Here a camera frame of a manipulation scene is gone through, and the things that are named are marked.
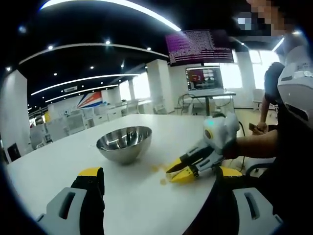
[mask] stainless steel bowl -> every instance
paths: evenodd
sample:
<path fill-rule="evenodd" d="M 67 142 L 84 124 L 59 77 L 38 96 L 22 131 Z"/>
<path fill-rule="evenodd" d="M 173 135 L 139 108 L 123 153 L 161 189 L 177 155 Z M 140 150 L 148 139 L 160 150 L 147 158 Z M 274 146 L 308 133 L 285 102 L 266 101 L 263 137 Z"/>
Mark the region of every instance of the stainless steel bowl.
<path fill-rule="evenodd" d="M 97 141 L 97 148 L 107 159 L 130 164 L 147 151 L 152 130 L 145 126 L 126 127 L 112 131 Z"/>

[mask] ceiling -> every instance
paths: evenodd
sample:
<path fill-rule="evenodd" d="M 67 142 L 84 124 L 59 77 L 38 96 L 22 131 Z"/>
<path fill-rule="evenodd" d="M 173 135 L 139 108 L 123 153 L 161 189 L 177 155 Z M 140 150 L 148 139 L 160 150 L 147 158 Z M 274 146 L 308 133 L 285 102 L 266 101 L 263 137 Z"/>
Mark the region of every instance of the ceiling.
<path fill-rule="evenodd" d="M 19 65 L 23 59 L 54 47 L 81 44 L 105 43 L 126 45 L 167 55 L 165 36 L 175 32 L 160 21 L 134 9 L 103 1 L 69 1 L 39 10 L 45 1 L 34 4 L 21 3 L 16 9 L 8 37 L 3 48 L 6 60 L 1 65 L 18 69 L 27 78 L 28 103 L 34 107 L 44 107 L 45 100 L 62 95 L 61 90 L 78 86 L 79 90 L 116 84 L 116 77 L 97 78 L 63 85 L 31 96 L 40 89 L 79 78 L 144 72 L 145 64 L 155 59 L 166 59 L 162 55 L 121 47 L 81 46 L 48 51 Z M 246 0 L 195 1 L 195 0 L 132 0 L 144 6 L 182 30 L 225 29 L 229 36 L 245 41 L 247 36 L 270 35 L 269 25 L 251 14 Z M 251 18 L 251 30 L 243 30 L 237 18 Z M 24 26 L 25 32 L 18 30 Z M 250 48 L 272 49 L 277 38 L 245 41 Z M 231 46 L 237 51 L 246 47 L 233 41 Z"/>

